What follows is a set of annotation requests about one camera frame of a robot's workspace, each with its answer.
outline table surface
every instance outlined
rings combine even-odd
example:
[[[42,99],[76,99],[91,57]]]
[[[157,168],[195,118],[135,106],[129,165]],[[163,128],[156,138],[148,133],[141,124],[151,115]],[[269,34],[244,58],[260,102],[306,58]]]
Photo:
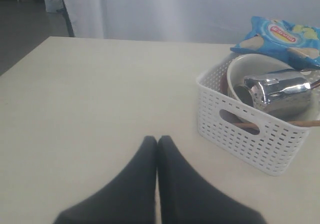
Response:
[[[112,180],[146,135],[171,135],[205,179],[268,223],[319,223],[316,129],[279,177],[197,133],[196,77],[229,47],[48,38],[0,77],[1,223],[52,223]]]

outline white plastic basket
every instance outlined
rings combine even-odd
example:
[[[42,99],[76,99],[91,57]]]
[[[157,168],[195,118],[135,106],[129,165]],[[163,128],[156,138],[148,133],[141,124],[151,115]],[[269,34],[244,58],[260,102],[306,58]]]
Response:
[[[230,62],[238,56],[231,53],[220,64],[197,78],[198,132],[261,171],[279,176],[299,151],[310,128],[291,125],[220,93],[222,76],[227,72]],[[306,77],[310,82],[318,80],[320,72],[312,71]],[[232,114],[256,124],[259,133],[248,132],[231,124],[234,122]]]

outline curtain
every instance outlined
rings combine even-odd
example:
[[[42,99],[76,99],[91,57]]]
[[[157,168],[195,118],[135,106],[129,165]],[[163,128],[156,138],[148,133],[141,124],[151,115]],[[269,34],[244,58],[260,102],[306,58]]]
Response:
[[[81,38],[236,43],[251,16],[320,27],[320,0],[64,0]]]

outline potato chip bag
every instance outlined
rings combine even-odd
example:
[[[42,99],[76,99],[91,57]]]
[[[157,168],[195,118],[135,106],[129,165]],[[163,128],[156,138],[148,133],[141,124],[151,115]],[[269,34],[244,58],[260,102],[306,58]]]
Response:
[[[231,51],[267,55],[297,70],[320,70],[319,28],[259,16],[251,24],[252,31]]]

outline gray floor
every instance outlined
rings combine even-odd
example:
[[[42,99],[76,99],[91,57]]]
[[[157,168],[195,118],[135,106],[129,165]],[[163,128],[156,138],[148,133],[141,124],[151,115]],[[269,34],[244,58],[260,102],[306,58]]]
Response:
[[[0,75],[50,36],[68,37],[62,14],[46,13],[43,2],[0,0]]]

